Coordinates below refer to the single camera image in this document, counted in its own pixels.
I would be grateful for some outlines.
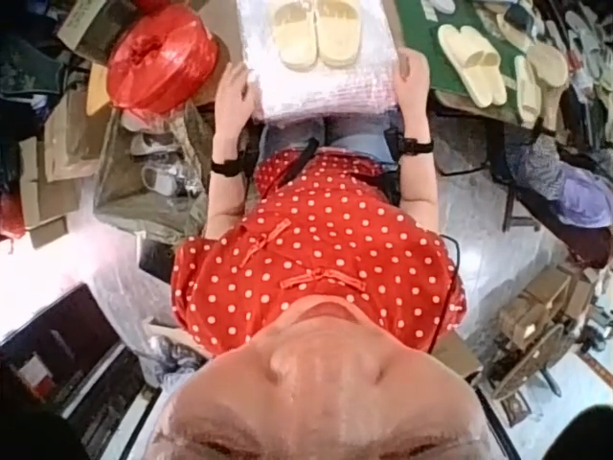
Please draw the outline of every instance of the wrist strap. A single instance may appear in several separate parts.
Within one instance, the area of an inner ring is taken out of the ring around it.
[[[216,174],[221,174],[226,177],[236,177],[243,170],[242,157],[239,156],[236,160],[226,160],[223,163],[216,163],[211,160],[211,171]]]

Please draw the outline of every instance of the cardboard box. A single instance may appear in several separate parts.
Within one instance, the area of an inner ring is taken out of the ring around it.
[[[68,235],[68,223],[66,218],[56,218],[33,228],[29,235],[32,247],[38,249],[45,244],[59,240],[64,235]]]
[[[546,268],[524,289],[536,302],[543,304],[549,318],[566,307],[571,276],[557,267]]]
[[[432,356],[468,382],[475,381],[483,371],[483,364],[455,331],[437,341]]]
[[[68,91],[45,124],[45,176],[49,182],[93,175],[98,170],[111,107],[86,115],[85,90]]]
[[[20,148],[23,165],[27,165],[19,182],[26,229],[36,228],[77,211],[79,208],[77,183],[72,180],[50,183],[46,180],[43,144],[29,139],[22,142]]]
[[[548,318],[545,305],[520,296],[500,310],[500,331],[517,348],[526,350],[540,336]]]

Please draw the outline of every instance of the slipper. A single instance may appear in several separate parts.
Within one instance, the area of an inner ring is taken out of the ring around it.
[[[272,35],[279,57],[287,68],[301,72],[317,62],[317,34],[312,11],[291,0],[273,2]]]
[[[515,74],[517,78],[517,111],[522,121],[534,123],[540,115],[542,97],[536,84],[534,71],[523,56],[515,57]]]
[[[430,0],[430,3],[437,12],[453,14],[456,12],[455,0]]]
[[[500,54],[491,46],[488,39],[482,36],[475,28],[463,26],[460,33],[462,35],[471,36],[479,43],[479,47],[484,50],[481,66],[483,67],[486,79],[488,79],[492,101],[495,105],[504,105],[507,102],[507,88],[505,87],[505,81],[500,73]]]
[[[533,45],[532,39],[526,33],[518,31],[505,20],[504,14],[496,15],[496,22],[502,36],[518,50],[526,53]]]
[[[526,54],[538,77],[553,88],[559,88],[568,81],[566,57],[551,45],[537,41]]]
[[[488,78],[481,65],[485,51],[478,40],[460,32],[449,24],[438,30],[439,44],[443,48],[451,65],[460,76],[466,91],[479,108],[485,108],[493,102],[489,90]]]
[[[362,41],[359,0],[318,0],[315,27],[319,55],[329,67],[347,67],[357,59]]]

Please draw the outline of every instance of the black strap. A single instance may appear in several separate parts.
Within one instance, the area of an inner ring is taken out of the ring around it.
[[[243,158],[239,155],[236,160],[226,160],[223,163],[216,163],[211,160],[211,171],[213,173],[225,175],[226,177],[236,177],[243,170]]]
[[[283,185],[286,185],[287,182],[290,182],[296,177],[298,177],[298,174],[302,172],[308,162],[315,158],[315,153],[317,153],[317,149],[319,149],[319,141],[311,137],[308,140],[306,148],[302,151],[298,159],[292,163],[292,165],[285,173],[285,177],[283,178],[279,186],[282,187]]]

